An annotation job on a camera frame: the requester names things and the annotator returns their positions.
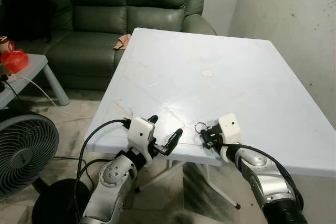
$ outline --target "keyring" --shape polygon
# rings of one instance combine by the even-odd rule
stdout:
[[[196,123],[195,124],[195,126],[194,126],[194,128],[195,128],[195,131],[198,133],[198,134],[200,134],[201,133],[201,131],[198,131],[197,130],[197,126],[199,125],[199,124],[201,124],[201,125],[204,125],[205,126],[205,129],[202,129],[202,130],[206,130],[206,129],[208,129],[209,128],[209,126],[207,126],[205,123],[202,123],[202,122],[198,122],[198,123]]]

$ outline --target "white plastic table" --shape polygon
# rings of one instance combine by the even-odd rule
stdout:
[[[183,129],[167,158],[222,165],[202,147],[194,125],[213,125],[229,113],[244,144],[269,153],[290,173],[336,177],[334,128],[267,40],[135,29],[86,136],[108,120],[156,114],[159,143]],[[117,153],[126,146],[127,130],[116,124],[87,147]]]
[[[60,105],[67,105],[70,100],[65,93],[64,89],[58,82],[57,78],[55,77],[54,73],[50,69],[48,65],[48,60],[44,55],[34,55],[34,54],[27,54],[29,63],[28,66],[22,69],[17,73],[22,77],[26,77],[32,80],[40,71],[46,76],[52,90],[55,93],[55,96],[58,100]],[[15,82],[10,83],[12,88],[15,90],[16,93],[20,93],[24,87],[29,84],[29,81],[25,79],[17,79]],[[7,104],[15,97],[13,91],[8,87],[5,86],[5,90],[0,93],[0,109],[7,106]]]

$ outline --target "red object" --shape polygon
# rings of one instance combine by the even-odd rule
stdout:
[[[28,66],[28,56],[21,49],[12,52],[3,52],[0,60],[11,73],[18,73]]]

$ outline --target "fan base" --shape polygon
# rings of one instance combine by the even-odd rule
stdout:
[[[76,224],[74,204],[75,179],[60,180],[49,186],[35,202],[33,224]],[[90,192],[83,182],[77,184],[78,209],[82,215],[90,199]]]

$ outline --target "fan grille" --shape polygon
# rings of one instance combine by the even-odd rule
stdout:
[[[57,129],[43,116],[27,114],[0,122],[0,198],[34,182],[57,146]]]

